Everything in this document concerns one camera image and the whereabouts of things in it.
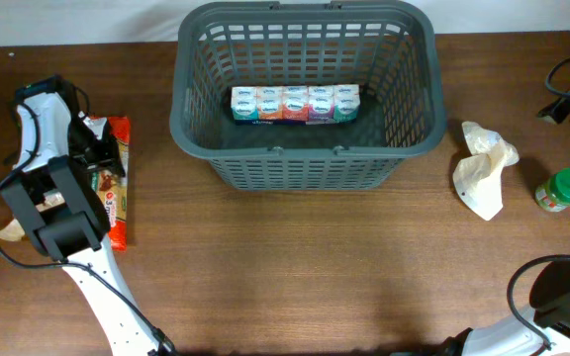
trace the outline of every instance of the white tissue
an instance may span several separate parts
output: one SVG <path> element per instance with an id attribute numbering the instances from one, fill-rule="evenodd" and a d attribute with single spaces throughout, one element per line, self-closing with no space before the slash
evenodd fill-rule
<path id="1" fill-rule="evenodd" d="M 498 133 L 472 122 L 462 126 L 472 156 L 459 162 L 452 181 L 463 203 L 488 221 L 503 208 L 501 172 L 519 161 L 519 153 Z"/>

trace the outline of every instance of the snack bar package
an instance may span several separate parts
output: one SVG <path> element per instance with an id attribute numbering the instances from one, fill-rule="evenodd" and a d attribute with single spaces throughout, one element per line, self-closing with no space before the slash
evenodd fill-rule
<path id="1" fill-rule="evenodd" d="M 118 142 L 120 159 L 129 172 L 129 140 L 131 123 L 127 117 L 94 118 L 92 122 L 105 120 Z M 120 177 L 108 170 L 92 173 L 91 187 L 96 192 L 109 216 L 111 230 L 108 235 L 114 251 L 127 249 L 127 174 Z"/>

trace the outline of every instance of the white wall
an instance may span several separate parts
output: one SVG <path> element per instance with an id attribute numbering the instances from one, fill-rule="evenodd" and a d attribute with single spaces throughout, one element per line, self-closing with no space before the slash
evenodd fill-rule
<path id="1" fill-rule="evenodd" d="M 175 41 L 208 0 L 0 0 L 0 45 Z M 289 0 L 292 2 L 328 2 Z M 570 30 L 570 0 L 409 0 L 440 34 Z"/>

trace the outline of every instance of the glass jar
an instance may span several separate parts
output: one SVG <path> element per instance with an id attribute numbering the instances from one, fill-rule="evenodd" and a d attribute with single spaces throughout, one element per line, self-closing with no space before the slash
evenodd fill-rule
<path id="1" fill-rule="evenodd" d="M 562 169 L 535 190 L 535 200 L 548 212 L 570 207 L 570 168 Z"/>

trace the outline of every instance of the wood grain surface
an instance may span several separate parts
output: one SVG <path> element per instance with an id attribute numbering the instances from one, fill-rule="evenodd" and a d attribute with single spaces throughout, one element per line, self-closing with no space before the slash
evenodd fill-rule
<path id="1" fill-rule="evenodd" d="M 436 344 L 509 315 L 512 273 L 570 253 L 570 209 L 549 214 L 531 191 L 570 166 L 570 125 L 536 112 L 544 76 L 570 55 L 570 33 L 437 36 L 448 133 L 360 192 L 236 191 L 184 153 L 168 128 L 176 44 L 0 47 L 0 179 L 18 147 L 6 103 L 53 73 L 85 89 L 97 115 L 133 120 L 129 247 L 117 260 L 142 310 L 183 351 L 334 352 Z M 556 77 L 570 86 L 570 68 Z M 490 222 L 451 187 L 469 155 L 460 124 L 499 132 L 521 161 L 503 172 Z M 11 218 L 0 201 L 0 226 Z M 43 261 L 30 243 L 4 243 Z M 523 276 L 526 302 L 539 269 Z M 0 355 L 109 355 L 103 331 L 60 271 L 0 258 Z"/>

